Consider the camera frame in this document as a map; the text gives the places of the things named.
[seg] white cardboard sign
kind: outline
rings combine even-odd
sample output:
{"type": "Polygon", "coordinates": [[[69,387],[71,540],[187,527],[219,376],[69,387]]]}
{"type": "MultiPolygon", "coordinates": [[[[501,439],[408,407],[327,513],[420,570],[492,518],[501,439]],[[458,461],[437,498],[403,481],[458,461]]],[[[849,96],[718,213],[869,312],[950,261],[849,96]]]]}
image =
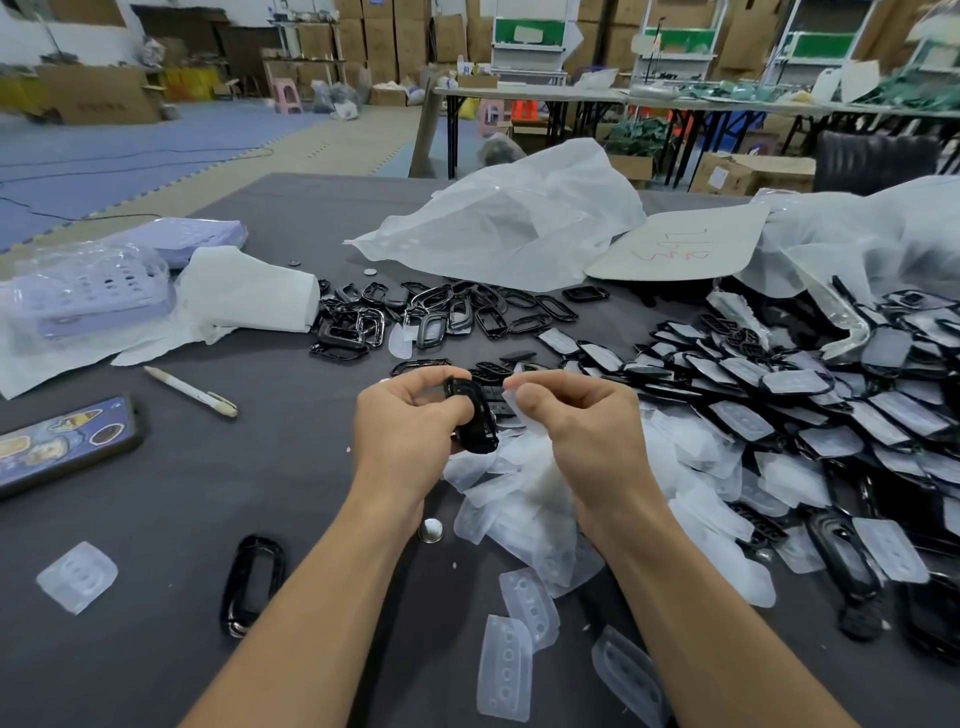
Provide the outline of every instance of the white cardboard sign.
{"type": "Polygon", "coordinates": [[[747,267],[770,206],[660,212],[627,232],[584,270],[612,280],[698,280],[747,267]]]}

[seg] person's right hand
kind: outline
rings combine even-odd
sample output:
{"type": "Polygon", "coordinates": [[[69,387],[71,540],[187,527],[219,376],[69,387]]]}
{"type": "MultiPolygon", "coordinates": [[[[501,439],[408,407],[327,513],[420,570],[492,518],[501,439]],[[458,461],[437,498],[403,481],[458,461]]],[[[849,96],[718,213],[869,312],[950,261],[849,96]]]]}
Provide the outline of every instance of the person's right hand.
{"type": "Polygon", "coordinates": [[[636,393],[596,376],[561,370],[504,381],[528,417],[546,427],[560,472],[578,500],[581,526],[637,507],[669,513],[650,471],[636,393]]]}

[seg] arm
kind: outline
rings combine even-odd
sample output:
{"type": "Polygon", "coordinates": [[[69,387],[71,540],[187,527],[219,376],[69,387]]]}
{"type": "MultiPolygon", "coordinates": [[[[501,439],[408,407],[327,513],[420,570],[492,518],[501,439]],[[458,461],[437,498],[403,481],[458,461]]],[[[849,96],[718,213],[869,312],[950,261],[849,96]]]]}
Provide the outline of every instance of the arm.
{"type": "Polygon", "coordinates": [[[473,416],[466,397],[420,397],[449,376],[469,373],[431,367],[360,394],[343,508],[180,728],[347,724],[396,560],[440,479],[450,432],[473,416]]]}
{"type": "Polygon", "coordinates": [[[684,728],[856,728],[673,518],[632,390],[567,372],[505,384],[547,428],[580,524],[613,570],[684,728]]]}

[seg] cable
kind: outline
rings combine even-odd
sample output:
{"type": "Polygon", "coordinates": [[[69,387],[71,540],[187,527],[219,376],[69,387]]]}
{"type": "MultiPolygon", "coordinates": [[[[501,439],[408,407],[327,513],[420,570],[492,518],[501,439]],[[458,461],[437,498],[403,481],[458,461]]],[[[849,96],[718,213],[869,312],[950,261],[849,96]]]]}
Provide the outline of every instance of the cable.
{"type": "Polygon", "coordinates": [[[209,147],[206,149],[146,149],[142,152],[133,152],[128,155],[116,155],[115,157],[87,157],[83,159],[52,159],[50,161],[17,161],[10,164],[0,164],[0,169],[6,167],[40,167],[46,164],[75,164],[84,161],[102,161],[104,159],[129,159],[139,157],[140,155],[152,155],[158,152],[169,152],[175,155],[190,155],[197,152],[246,152],[249,149],[259,149],[259,147],[209,147]]]}
{"type": "Polygon", "coordinates": [[[12,182],[30,182],[32,180],[50,180],[55,177],[86,177],[89,175],[115,175],[120,174],[121,172],[139,172],[145,169],[159,169],[161,167],[175,167],[179,164],[217,164],[224,161],[244,161],[245,159],[260,159],[264,157],[272,157],[276,152],[272,149],[264,149],[264,152],[269,152],[270,154],[264,155],[254,155],[252,157],[234,157],[230,159],[189,159],[186,161],[168,161],[163,164],[150,164],[143,167],[128,167],[126,169],[96,169],[90,170],[87,172],[58,172],[52,175],[35,175],[33,177],[16,177],[12,180],[0,180],[0,186],[4,184],[10,184],[12,182]]]}
{"type": "Polygon", "coordinates": [[[18,202],[17,200],[12,200],[9,197],[0,196],[0,200],[4,200],[8,203],[12,203],[20,207],[24,207],[32,215],[39,215],[40,217],[52,217],[55,220],[65,220],[68,223],[83,223],[83,222],[88,222],[90,220],[113,220],[120,217],[156,217],[156,218],[163,217],[163,215],[157,215],[155,212],[132,212],[126,215],[97,215],[96,217],[63,217],[62,215],[55,215],[51,212],[39,212],[35,210],[33,206],[27,205],[26,203],[18,202]]]}

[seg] stool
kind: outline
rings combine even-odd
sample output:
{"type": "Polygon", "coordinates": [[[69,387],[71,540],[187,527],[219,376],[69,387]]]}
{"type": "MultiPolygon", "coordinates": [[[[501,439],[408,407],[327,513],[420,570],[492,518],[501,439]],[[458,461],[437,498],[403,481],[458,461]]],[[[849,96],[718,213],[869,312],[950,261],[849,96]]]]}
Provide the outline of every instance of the stool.
{"type": "Polygon", "coordinates": [[[303,113],[297,87],[290,79],[274,79],[274,102],[277,113],[303,113]]]}
{"type": "Polygon", "coordinates": [[[510,108],[511,121],[537,121],[536,101],[514,101],[510,108]]]}
{"type": "Polygon", "coordinates": [[[497,133],[497,122],[503,121],[503,99],[483,99],[477,107],[477,131],[481,136],[497,133]]]}

